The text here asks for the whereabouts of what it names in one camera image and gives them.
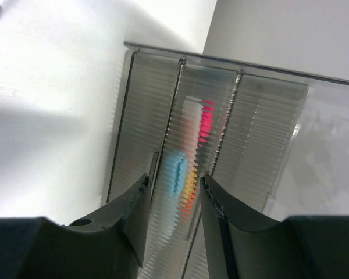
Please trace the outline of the light blue highlighter marker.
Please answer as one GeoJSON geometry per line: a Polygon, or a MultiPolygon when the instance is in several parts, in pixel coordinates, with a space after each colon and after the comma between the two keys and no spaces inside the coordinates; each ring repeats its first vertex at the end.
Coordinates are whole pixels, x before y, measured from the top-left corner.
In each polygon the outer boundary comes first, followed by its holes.
{"type": "Polygon", "coordinates": [[[165,156],[162,165],[164,187],[163,215],[160,225],[161,236],[169,241],[179,222],[179,202],[187,172],[188,160],[185,153],[174,150],[165,156]]]}

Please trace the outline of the clear grey pull-out drawer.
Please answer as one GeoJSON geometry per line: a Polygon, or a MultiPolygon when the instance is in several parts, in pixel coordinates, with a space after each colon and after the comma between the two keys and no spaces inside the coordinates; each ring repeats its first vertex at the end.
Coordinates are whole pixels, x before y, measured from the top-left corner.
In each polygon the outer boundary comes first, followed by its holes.
{"type": "Polygon", "coordinates": [[[199,209],[199,180],[215,156],[238,73],[185,64],[155,177],[140,278],[180,278],[199,209]]]}

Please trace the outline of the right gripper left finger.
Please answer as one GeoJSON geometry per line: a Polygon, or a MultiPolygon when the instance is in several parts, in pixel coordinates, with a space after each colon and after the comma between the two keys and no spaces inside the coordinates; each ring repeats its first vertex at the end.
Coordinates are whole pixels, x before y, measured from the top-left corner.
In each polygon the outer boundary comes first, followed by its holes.
{"type": "Polygon", "coordinates": [[[143,174],[126,192],[68,229],[82,234],[72,278],[137,278],[143,266],[150,179],[143,174]]]}

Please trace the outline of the yellow pink highlighter marker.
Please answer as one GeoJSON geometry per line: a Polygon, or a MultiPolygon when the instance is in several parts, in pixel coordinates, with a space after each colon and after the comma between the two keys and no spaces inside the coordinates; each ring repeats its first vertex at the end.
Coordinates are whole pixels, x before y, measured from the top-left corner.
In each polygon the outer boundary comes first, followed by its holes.
{"type": "Polygon", "coordinates": [[[195,187],[193,174],[198,148],[201,113],[202,105],[200,104],[200,99],[186,96],[181,109],[180,121],[180,150],[184,153],[184,158],[187,162],[183,189],[181,191],[182,199],[189,194],[193,194],[193,188],[195,187]]]}

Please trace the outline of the clear grey drawer organizer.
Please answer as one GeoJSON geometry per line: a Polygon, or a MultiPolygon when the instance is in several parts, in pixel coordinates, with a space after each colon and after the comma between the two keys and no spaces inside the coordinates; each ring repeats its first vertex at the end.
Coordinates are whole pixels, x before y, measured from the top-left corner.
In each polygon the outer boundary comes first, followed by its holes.
{"type": "Polygon", "coordinates": [[[276,219],[349,214],[349,81],[128,42],[107,199],[149,172],[152,225],[188,236],[200,178],[276,219]]]}

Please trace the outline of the orange highlighter marker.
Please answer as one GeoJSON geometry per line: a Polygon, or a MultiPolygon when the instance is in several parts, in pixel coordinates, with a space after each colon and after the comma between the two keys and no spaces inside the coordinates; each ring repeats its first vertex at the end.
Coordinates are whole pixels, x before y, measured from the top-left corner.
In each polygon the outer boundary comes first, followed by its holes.
{"type": "Polygon", "coordinates": [[[180,201],[179,216],[183,223],[188,223],[191,219],[195,206],[195,195],[189,194],[180,201]]]}

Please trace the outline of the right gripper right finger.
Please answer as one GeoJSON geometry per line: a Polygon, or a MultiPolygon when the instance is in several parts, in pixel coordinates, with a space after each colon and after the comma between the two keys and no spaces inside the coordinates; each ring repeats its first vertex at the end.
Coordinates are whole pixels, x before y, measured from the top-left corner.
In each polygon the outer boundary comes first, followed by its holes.
{"type": "Polygon", "coordinates": [[[200,182],[210,278],[248,278],[266,230],[279,222],[228,193],[209,174],[200,182]]]}

